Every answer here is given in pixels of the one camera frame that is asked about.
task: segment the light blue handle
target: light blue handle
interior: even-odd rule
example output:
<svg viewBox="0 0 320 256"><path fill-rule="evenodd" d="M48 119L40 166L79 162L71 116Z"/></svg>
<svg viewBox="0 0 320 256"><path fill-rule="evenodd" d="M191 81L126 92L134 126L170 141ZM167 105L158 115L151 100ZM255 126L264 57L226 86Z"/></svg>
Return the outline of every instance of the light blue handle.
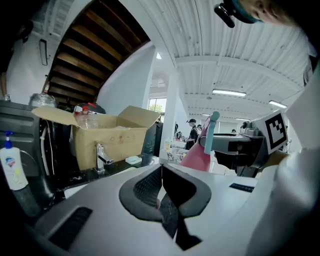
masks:
<svg viewBox="0 0 320 256"><path fill-rule="evenodd" d="M216 121L220 117L220 113L215 111L212 113L210 116L210 124L208 127L208 130L206 132L206 140L205 140L205 145L204 145L204 153L207 155L210 155L211 153L211 148L212 148L212 142L214 140L214 132L215 132L215 127L216 127Z"/></svg>

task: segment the faucet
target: faucet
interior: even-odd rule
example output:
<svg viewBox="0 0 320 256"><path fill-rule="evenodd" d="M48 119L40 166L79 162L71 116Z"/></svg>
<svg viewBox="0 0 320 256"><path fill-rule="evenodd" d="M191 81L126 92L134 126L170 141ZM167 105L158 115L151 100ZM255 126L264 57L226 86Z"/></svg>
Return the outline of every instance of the faucet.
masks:
<svg viewBox="0 0 320 256"><path fill-rule="evenodd" d="M111 165L114 163L114 160L107 156L105 153L105 148L103 145L98 143L96 145L96 171L98 174L103 174L105 172L105 164Z"/></svg>

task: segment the staircase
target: staircase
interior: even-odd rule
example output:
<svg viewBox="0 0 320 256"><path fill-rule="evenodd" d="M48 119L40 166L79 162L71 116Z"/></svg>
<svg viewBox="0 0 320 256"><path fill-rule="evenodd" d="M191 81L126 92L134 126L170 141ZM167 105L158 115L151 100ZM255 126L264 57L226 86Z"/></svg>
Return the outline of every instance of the staircase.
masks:
<svg viewBox="0 0 320 256"><path fill-rule="evenodd" d="M149 41L119 1L95 0L65 33L48 76L48 94L59 105L95 102L117 67Z"/></svg>

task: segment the cardboard box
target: cardboard box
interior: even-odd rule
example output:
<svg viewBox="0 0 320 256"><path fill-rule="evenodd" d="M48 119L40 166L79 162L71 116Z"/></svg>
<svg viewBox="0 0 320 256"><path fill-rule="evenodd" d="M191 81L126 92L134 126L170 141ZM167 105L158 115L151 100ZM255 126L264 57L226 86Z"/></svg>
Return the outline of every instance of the cardboard box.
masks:
<svg viewBox="0 0 320 256"><path fill-rule="evenodd" d="M72 125L76 159L80 170L96 167L97 143L104 146L106 154L113 158L114 162L141 154L147 129L160 116L157 112L128 106L119 116L98 115L101 128L86 130L78 126L74 114L58 108L41 106L33 109L32 113L42 119L67 126Z"/></svg>

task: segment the white soap bottle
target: white soap bottle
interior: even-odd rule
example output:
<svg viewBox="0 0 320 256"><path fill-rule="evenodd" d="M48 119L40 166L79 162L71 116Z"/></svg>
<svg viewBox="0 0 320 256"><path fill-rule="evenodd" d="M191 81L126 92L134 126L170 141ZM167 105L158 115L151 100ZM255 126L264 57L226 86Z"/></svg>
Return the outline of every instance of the white soap bottle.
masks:
<svg viewBox="0 0 320 256"><path fill-rule="evenodd" d="M10 189L21 190L28 185L28 181L22 167L20 149L12 147L9 136L13 135L13 132L6 131L4 133L6 141L4 142L4 148L0 149L2 168Z"/></svg>

